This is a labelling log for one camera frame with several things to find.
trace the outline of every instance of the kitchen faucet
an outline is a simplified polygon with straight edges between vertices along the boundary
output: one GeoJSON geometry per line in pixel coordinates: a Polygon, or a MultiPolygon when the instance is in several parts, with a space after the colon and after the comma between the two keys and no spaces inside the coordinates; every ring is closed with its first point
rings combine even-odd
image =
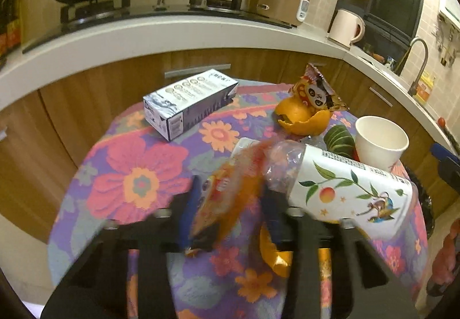
{"type": "Polygon", "coordinates": [[[413,81],[412,85],[409,88],[409,91],[408,91],[409,96],[415,96],[417,94],[417,86],[419,84],[420,77],[422,77],[423,70],[425,69],[426,63],[428,62],[428,46],[426,45],[426,41],[423,40],[420,36],[414,37],[409,44],[409,49],[404,54],[404,56],[402,57],[401,61],[398,63],[395,69],[395,72],[396,72],[396,70],[401,66],[403,61],[406,58],[408,58],[410,50],[412,49],[413,45],[416,42],[422,42],[423,46],[425,47],[425,58],[423,59],[422,67],[420,67],[419,74],[417,75],[417,77],[415,78],[415,80],[413,81]]]}

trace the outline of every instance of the spice jar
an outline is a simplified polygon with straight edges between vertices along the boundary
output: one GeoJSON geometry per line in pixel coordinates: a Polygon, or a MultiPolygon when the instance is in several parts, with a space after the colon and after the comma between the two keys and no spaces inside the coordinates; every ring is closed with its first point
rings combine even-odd
{"type": "Polygon", "coordinates": [[[21,45],[20,0],[5,0],[3,10],[6,13],[6,39],[8,50],[21,45]]]}
{"type": "Polygon", "coordinates": [[[0,58],[6,56],[8,44],[6,38],[6,16],[3,10],[0,10],[0,58]]]}

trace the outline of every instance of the paper cup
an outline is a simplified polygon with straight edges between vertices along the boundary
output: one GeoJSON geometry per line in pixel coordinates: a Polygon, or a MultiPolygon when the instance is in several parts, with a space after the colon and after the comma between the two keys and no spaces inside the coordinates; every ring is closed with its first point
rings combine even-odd
{"type": "Polygon", "coordinates": [[[409,138],[396,123],[366,116],[356,121],[355,144],[362,163],[390,172],[409,146],[409,138]]]}

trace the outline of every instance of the cardboard box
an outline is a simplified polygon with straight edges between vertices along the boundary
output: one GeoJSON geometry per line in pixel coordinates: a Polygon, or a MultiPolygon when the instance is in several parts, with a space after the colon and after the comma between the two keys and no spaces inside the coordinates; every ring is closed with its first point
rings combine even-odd
{"type": "Polygon", "coordinates": [[[208,70],[144,96],[145,119],[171,141],[231,102],[238,82],[208,70]]]}

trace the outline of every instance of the gas stove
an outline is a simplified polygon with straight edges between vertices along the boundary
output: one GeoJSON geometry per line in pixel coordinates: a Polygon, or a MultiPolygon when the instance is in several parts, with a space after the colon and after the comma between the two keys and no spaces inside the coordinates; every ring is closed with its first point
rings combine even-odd
{"type": "Polygon", "coordinates": [[[128,14],[131,0],[94,0],[61,8],[63,29],[128,14]]]}
{"type": "Polygon", "coordinates": [[[189,0],[190,9],[220,13],[240,13],[242,0],[189,0]]]}
{"type": "Polygon", "coordinates": [[[26,53],[68,33],[99,24],[165,15],[224,17],[270,24],[287,29],[293,28],[290,24],[279,20],[245,12],[241,10],[241,4],[242,0],[189,0],[187,5],[167,5],[165,0],[158,0],[153,6],[132,7],[130,0],[99,0],[81,3],[77,6],[65,6],[61,8],[60,26],[29,42],[22,52],[26,53]]]}

